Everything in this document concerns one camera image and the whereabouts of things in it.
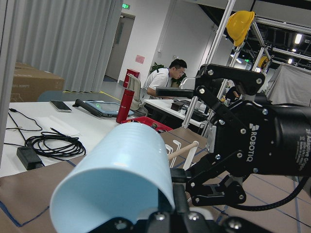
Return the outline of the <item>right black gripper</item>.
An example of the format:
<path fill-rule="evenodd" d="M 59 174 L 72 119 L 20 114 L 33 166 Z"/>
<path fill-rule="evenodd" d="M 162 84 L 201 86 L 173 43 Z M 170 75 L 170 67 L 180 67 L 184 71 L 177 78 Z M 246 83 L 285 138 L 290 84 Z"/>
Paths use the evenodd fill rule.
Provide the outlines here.
<path fill-rule="evenodd" d="M 295 104 L 271 104 L 267 100 L 238 100 L 225 106 L 211 91 L 218 79 L 230 79 L 237 90 L 254 97 L 263 85 L 261 73 L 203 65 L 197 73 L 194 93 L 210 109 L 208 154 L 190 169 L 189 193 L 195 206 L 226 204 L 242 209 L 246 200 L 242 183 L 251 174 L 299 178 L 297 188 L 282 206 L 301 190 L 311 191 L 311 110 Z"/>

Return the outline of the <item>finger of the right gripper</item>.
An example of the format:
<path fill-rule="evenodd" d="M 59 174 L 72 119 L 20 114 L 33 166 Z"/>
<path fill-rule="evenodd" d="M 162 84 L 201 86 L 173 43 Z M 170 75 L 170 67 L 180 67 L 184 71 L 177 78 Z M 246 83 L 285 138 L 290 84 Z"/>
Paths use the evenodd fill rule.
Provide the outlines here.
<path fill-rule="evenodd" d="M 191 89 L 180 89 L 178 87 L 161 87 L 156 88 L 156 95 L 159 97 L 184 97 L 192 98 L 194 91 Z"/>

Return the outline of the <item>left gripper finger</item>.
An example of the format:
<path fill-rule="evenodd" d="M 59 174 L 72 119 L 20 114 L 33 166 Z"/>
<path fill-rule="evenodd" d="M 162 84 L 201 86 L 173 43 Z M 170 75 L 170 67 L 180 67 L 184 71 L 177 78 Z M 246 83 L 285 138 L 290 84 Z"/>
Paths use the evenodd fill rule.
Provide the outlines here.
<path fill-rule="evenodd" d="M 184 184 L 187 182 L 186 171 L 181 168 L 171 168 L 171 178 L 173 182 L 173 197 L 175 210 L 179 214 L 189 212 L 188 201 Z"/>

